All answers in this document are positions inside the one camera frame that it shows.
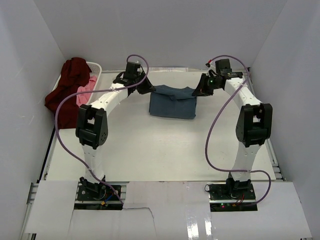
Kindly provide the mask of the teal blue t shirt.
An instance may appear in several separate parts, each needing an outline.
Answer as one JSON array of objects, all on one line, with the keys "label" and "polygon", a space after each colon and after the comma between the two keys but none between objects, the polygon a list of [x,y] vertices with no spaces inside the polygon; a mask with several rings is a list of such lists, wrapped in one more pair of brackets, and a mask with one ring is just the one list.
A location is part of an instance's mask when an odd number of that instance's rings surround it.
[{"label": "teal blue t shirt", "polygon": [[193,88],[155,86],[150,94],[149,114],[154,117],[193,120],[196,117],[197,97]]}]

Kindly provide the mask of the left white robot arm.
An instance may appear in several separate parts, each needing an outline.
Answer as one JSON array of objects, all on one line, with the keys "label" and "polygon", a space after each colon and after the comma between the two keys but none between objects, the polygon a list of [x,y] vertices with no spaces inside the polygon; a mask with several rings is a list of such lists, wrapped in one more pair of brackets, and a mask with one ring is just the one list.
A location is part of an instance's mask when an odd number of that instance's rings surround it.
[{"label": "left white robot arm", "polygon": [[78,109],[75,135],[79,139],[87,167],[80,183],[95,200],[106,196],[107,186],[102,161],[98,159],[99,148],[108,137],[108,115],[120,102],[134,91],[144,95],[155,90],[138,62],[128,62],[125,71],[118,74],[108,91],[90,104]]}]

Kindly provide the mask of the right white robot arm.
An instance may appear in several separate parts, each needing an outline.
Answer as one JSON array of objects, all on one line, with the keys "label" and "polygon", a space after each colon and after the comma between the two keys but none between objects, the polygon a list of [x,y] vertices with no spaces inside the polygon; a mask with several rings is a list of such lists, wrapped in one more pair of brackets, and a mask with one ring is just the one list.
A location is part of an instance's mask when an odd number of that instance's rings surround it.
[{"label": "right white robot arm", "polygon": [[226,102],[235,102],[239,108],[235,126],[238,149],[234,165],[231,169],[214,166],[213,169],[228,174],[226,182],[208,184],[204,188],[213,200],[230,198],[239,203],[255,199],[251,174],[255,173],[253,164],[258,151],[271,136],[273,107],[254,96],[248,88],[250,75],[233,71],[230,58],[229,55],[221,55],[210,59],[205,64],[208,70],[201,75],[192,95],[208,97],[214,90],[222,89],[229,95]]}]

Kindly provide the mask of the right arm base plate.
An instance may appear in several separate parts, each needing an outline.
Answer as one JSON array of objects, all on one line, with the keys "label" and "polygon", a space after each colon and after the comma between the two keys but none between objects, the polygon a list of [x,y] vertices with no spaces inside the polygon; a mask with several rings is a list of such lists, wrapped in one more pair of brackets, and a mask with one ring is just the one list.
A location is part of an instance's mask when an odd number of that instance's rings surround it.
[{"label": "right arm base plate", "polygon": [[212,213],[256,212],[258,210],[252,184],[248,189],[235,190],[230,193],[226,184],[207,183],[204,191],[208,193]]}]

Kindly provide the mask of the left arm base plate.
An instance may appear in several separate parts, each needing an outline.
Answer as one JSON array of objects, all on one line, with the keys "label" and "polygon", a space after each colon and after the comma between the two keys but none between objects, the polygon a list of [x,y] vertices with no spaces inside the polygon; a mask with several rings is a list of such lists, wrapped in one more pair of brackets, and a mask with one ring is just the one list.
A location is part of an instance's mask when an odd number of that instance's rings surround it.
[{"label": "left arm base plate", "polygon": [[74,202],[75,210],[120,211],[123,205],[108,186],[103,185],[96,193],[79,184]]}]

